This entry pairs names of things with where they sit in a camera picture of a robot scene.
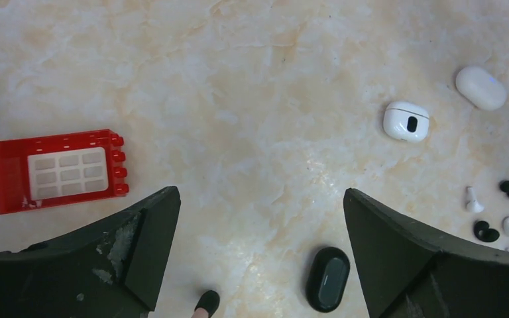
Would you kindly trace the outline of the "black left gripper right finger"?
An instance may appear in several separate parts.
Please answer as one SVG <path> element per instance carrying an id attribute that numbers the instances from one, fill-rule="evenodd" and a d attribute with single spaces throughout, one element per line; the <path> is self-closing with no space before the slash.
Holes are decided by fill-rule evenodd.
<path id="1" fill-rule="evenodd" d="M 343 199 L 371 317 L 509 317 L 509 252 L 403 215 L 350 188 Z"/>

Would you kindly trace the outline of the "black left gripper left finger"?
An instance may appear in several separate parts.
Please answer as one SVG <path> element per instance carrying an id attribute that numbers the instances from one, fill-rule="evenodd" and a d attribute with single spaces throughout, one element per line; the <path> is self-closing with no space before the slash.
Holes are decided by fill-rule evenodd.
<path id="1" fill-rule="evenodd" d="M 0 252 L 0 317 L 146 317 L 181 206 L 175 186 L 19 252 Z"/>

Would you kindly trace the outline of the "white oval charging case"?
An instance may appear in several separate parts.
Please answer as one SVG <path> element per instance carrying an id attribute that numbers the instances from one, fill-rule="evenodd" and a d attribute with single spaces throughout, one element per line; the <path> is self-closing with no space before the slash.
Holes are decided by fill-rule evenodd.
<path id="1" fill-rule="evenodd" d="M 456 75 L 455 86 L 463 97 L 483 111 L 501 108 L 508 96 L 504 85 L 478 66 L 461 69 Z"/>

